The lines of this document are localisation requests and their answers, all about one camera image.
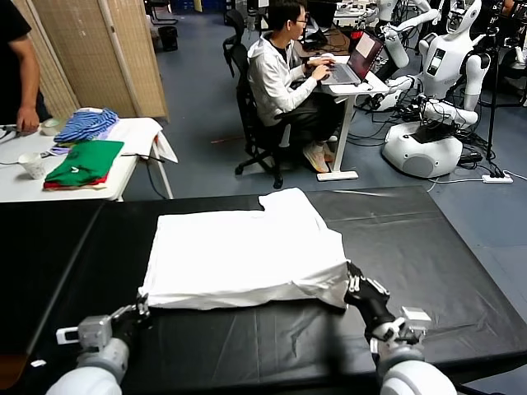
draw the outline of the black t-shirt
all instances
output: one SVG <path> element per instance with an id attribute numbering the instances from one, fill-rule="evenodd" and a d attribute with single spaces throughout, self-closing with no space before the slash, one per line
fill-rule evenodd
<path id="1" fill-rule="evenodd" d="M 0 0 L 0 125 L 16 123 L 22 100 L 20 63 L 8 43 L 30 30 L 11 0 Z"/>
<path id="2" fill-rule="evenodd" d="M 279 48 L 271 41 L 271 36 L 266 37 L 266 40 L 282 55 L 283 60 L 287 63 L 287 51 L 284 48 Z"/>

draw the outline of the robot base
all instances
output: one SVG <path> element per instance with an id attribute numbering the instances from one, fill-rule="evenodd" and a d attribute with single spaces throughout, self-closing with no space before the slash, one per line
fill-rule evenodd
<path id="1" fill-rule="evenodd" d="M 403 173 L 423 179 L 454 171 L 463 144 L 452 136 L 421 144 L 410 136 L 419 126 L 419 122 L 392 126 L 382 150 L 385 159 Z"/>

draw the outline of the table leg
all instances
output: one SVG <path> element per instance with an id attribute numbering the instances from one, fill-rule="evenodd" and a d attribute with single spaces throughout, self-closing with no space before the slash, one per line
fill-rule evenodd
<path id="1" fill-rule="evenodd" d="M 355 103 L 357 101 L 356 95 L 350 95 L 346 100 L 346 110 L 344 111 L 343 125 L 340 129 L 340 135 L 338 136 L 337 151 L 335 152 L 335 161 L 329 164 L 331 169 L 330 173 L 317 174 L 319 181 L 331 181 L 334 179 L 358 179 L 356 171 L 341 171 L 340 166 L 343 163 L 344 150 L 346 149 L 347 143 L 347 131 L 349 130 L 350 123 L 353 115 L 355 114 Z"/>
<path id="2" fill-rule="evenodd" d="M 154 157 L 160 160 L 161 157 L 159 156 L 159 151 L 157 150 L 156 142 L 152 144 L 152 150 L 154 151 Z M 157 166 L 159 167 L 159 172 L 161 173 L 161 177 L 163 178 L 163 183 L 165 184 L 166 193 L 168 194 L 169 199 L 173 199 L 174 194 L 172 193 L 172 187 L 170 186 L 168 177 L 166 177 L 165 166 L 163 166 L 163 162 L 159 160 L 157 160 Z"/>

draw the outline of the paper cup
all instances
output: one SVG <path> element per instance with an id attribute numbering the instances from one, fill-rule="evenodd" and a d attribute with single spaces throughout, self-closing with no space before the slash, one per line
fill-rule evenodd
<path id="1" fill-rule="evenodd" d="M 46 175 L 44 162 L 39 153 L 33 152 L 20 155 L 18 158 L 18 164 L 21 165 L 34 179 L 42 179 Z"/>

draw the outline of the sneaker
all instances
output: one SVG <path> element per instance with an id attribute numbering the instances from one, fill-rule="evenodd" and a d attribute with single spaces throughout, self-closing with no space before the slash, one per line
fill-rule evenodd
<path id="1" fill-rule="evenodd" d="M 303 149 L 305 158 L 311 163 L 317 173 L 328 173 L 329 169 L 324 160 L 324 148 L 312 142 Z"/>
<path id="2" fill-rule="evenodd" d="M 329 148 L 328 144 L 324 144 L 322 147 L 324 150 L 324 160 L 328 163 L 333 163 L 335 161 L 335 154 Z"/>

